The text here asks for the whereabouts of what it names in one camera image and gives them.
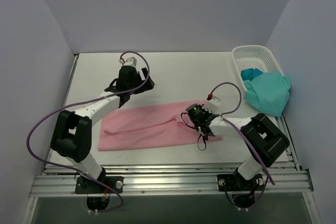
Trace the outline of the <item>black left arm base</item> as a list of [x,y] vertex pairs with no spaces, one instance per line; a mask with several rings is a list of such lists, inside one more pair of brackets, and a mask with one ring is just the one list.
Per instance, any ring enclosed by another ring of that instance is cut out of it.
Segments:
[[[77,178],[75,194],[87,195],[85,204],[93,212],[106,212],[123,206],[124,177],[101,175],[97,181],[80,176]],[[112,196],[116,195],[120,203],[112,206]]]

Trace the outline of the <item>white plastic basket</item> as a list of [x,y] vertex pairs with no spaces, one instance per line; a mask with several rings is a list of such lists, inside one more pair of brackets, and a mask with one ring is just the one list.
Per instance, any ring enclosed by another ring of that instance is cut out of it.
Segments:
[[262,72],[279,72],[284,75],[273,53],[264,46],[238,46],[232,50],[232,57],[242,94],[246,92],[246,87],[241,78],[241,72],[245,69],[253,68]]

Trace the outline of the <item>aluminium mounting rail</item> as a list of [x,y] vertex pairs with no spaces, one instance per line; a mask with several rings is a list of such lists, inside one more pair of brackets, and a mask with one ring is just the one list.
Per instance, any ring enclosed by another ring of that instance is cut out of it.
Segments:
[[[236,163],[190,165],[106,166],[109,176],[122,176],[122,196],[206,195],[218,194],[217,175],[230,174]],[[269,169],[275,181],[268,193],[301,193],[313,190],[310,174],[294,162],[276,163]],[[74,174],[69,169],[48,166],[34,178],[31,197],[67,197],[75,195]]]

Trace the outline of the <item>light teal t shirt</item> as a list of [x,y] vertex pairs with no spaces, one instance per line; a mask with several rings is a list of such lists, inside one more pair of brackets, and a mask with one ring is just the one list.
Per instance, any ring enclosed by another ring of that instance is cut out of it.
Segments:
[[246,88],[244,99],[256,110],[281,117],[289,99],[289,76],[280,72],[259,72],[257,76],[242,78]]

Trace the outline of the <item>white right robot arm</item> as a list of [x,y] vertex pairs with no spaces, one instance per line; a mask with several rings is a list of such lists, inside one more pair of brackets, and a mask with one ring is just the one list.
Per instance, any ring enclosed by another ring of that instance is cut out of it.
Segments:
[[204,141],[216,136],[239,136],[250,151],[247,158],[233,175],[236,187],[244,189],[251,184],[252,178],[263,171],[274,185],[268,167],[270,167],[287,148],[290,141],[273,121],[263,113],[250,118],[227,118],[224,114],[215,114],[206,106],[192,104],[185,110],[193,128]]

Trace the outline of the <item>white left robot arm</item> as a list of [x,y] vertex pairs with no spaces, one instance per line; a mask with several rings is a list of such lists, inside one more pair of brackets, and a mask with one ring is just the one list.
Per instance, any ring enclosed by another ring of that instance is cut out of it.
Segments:
[[144,79],[134,66],[122,66],[101,95],[87,105],[74,110],[62,110],[51,139],[51,149],[69,160],[79,173],[89,176],[87,186],[94,192],[105,188],[103,168],[92,154],[92,127],[110,112],[121,108],[133,94],[154,88],[149,69],[141,69]]

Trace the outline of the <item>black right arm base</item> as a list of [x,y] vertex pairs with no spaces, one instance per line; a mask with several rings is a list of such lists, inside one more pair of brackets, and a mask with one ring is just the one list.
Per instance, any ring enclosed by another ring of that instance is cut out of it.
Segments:
[[248,211],[263,195],[268,178],[263,179],[261,174],[250,180],[245,180],[239,173],[218,174],[218,190],[225,193],[228,201],[237,210]]

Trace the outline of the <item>dark teal t shirt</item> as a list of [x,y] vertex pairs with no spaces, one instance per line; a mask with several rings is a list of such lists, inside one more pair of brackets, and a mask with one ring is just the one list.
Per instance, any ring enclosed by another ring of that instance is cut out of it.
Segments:
[[261,74],[263,74],[263,72],[257,68],[248,68],[240,72],[240,76],[243,81],[252,81],[254,78],[260,76]]

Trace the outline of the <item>pink t shirt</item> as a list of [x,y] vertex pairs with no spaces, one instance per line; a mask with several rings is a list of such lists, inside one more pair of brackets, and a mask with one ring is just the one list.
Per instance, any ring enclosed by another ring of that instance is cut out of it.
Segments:
[[99,151],[124,151],[195,144],[199,133],[186,115],[192,104],[174,102],[110,112],[101,120]]

